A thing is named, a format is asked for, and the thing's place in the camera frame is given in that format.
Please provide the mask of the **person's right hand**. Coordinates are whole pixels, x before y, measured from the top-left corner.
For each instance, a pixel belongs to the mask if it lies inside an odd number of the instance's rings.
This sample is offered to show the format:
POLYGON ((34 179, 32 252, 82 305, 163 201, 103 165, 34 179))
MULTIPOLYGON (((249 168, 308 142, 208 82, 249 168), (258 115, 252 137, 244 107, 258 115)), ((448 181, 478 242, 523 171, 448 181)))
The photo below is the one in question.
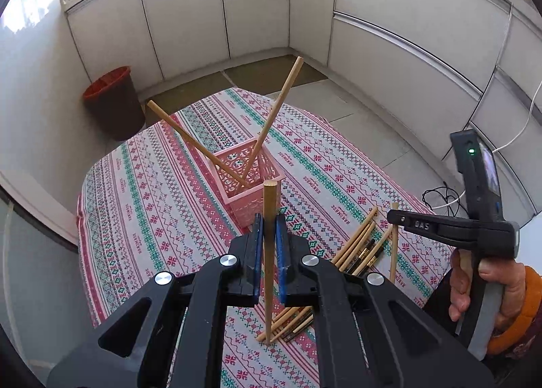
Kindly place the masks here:
MULTIPOLYGON (((453 322, 457 322, 470 306, 470 276, 461 268, 457 250, 452 255, 451 264, 448 314, 453 322)), ((497 332, 504 332, 515 322, 525 301, 525 265, 514 260, 484 259, 479 264, 479 275, 488 283, 504 286, 502 304, 494 327, 497 332)))

